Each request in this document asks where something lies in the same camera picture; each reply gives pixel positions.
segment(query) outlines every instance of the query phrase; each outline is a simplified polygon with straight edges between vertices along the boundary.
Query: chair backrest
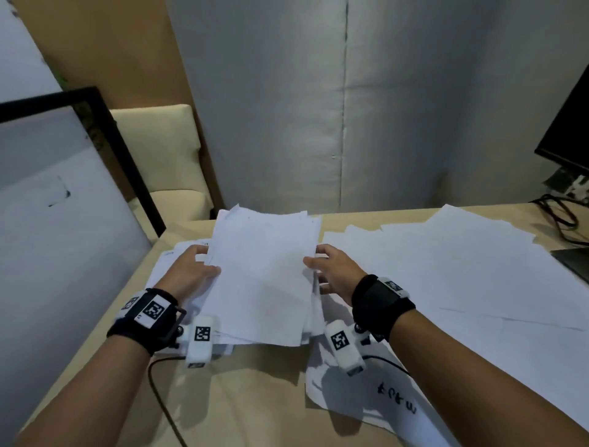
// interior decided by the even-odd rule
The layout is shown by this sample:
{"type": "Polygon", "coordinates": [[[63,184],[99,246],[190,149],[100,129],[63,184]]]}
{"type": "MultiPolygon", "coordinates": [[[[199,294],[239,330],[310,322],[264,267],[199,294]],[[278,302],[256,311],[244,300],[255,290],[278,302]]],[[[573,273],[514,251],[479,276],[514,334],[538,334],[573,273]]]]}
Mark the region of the chair backrest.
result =
{"type": "Polygon", "coordinates": [[[198,162],[200,141],[186,104],[111,110],[150,192],[191,189],[210,193],[198,162]]]}

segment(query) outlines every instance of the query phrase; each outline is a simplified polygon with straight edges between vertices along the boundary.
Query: black computer monitor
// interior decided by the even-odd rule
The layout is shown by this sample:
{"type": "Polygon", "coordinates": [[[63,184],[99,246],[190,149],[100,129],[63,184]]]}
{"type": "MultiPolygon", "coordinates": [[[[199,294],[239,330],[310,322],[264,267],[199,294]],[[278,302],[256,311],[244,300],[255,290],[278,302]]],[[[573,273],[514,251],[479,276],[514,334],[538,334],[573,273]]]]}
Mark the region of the black computer monitor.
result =
{"type": "Polygon", "coordinates": [[[589,176],[589,67],[561,107],[535,153],[589,176]]]}

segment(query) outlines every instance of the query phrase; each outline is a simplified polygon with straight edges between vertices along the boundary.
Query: stack of paper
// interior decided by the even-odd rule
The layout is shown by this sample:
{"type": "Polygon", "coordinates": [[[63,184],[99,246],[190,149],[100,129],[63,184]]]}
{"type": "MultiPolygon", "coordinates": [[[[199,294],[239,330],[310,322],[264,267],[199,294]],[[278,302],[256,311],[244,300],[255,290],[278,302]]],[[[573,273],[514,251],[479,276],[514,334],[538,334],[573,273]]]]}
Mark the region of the stack of paper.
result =
{"type": "Polygon", "coordinates": [[[325,322],[316,273],[303,264],[314,256],[321,217],[307,212],[262,214],[235,206],[221,211],[212,239],[184,241],[163,252],[146,287],[152,287],[190,245],[208,245],[198,261],[221,267],[190,300],[194,315],[216,318],[218,344],[307,344],[325,322]]]}
{"type": "MultiPolygon", "coordinates": [[[[323,243],[397,282],[441,329],[589,429],[589,288],[533,240],[510,223],[446,205],[424,223],[382,225],[378,231],[349,226],[344,233],[325,233],[323,243]]],[[[339,297],[325,297],[323,305],[328,322],[342,315],[351,322],[339,297]]],[[[398,363],[388,345],[370,349],[398,363]]],[[[307,394],[324,408],[415,445],[443,445],[440,436],[454,443],[411,380],[377,360],[368,362],[369,374],[350,379],[317,343],[307,394]],[[419,410],[408,413],[388,396],[383,402],[381,383],[419,410]]]]}

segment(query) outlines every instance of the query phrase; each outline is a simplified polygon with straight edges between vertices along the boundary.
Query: wrist strap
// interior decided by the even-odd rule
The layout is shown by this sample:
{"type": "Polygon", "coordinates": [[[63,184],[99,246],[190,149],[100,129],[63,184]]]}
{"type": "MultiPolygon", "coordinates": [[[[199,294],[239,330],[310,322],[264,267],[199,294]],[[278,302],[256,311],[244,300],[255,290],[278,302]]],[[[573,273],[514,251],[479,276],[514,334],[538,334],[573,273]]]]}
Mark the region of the wrist strap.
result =
{"type": "Polygon", "coordinates": [[[148,288],[139,292],[118,312],[107,333],[135,340],[151,355],[168,347],[176,339],[177,329],[186,311],[168,292],[148,288]]]}
{"type": "Polygon", "coordinates": [[[379,341],[388,340],[397,319],[413,309],[415,304],[405,290],[376,275],[362,278],[352,294],[354,321],[379,341]]]}

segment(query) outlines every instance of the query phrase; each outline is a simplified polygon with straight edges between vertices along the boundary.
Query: handwriting on paper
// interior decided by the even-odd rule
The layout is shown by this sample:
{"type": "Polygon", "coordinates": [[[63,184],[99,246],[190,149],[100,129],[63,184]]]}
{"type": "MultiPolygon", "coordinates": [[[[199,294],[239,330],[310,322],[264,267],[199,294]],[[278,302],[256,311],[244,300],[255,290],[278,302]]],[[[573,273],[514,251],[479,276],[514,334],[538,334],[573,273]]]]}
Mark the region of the handwriting on paper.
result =
{"type": "Polygon", "coordinates": [[[390,387],[386,392],[385,382],[382,382],[378,386],[378,393],[380,395],[388,395],[390,400],[394,400],[397,405],[403,405],[403,401],[405,401],[405,408],[408,411],[415,414],[417,412],[417,405],[413,404],[412,402],[408,401],[404,397],[401,397],[398,391],[396,391],[393,387],[390,387]]]}

